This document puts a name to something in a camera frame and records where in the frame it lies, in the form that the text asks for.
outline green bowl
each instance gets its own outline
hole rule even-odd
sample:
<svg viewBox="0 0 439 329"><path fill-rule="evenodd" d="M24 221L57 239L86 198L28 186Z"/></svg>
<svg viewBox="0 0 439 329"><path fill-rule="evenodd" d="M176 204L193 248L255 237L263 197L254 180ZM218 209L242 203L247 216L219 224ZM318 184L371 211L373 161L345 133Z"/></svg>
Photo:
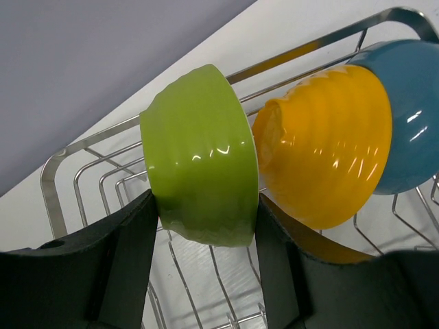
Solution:
<svg viewBox="0 0 439 329"><path fill-rule="evenodd" d="M164 229L209 245L252 242L258 167L252 132L211 64L183 75L140 114L146 168Z"/></svg>

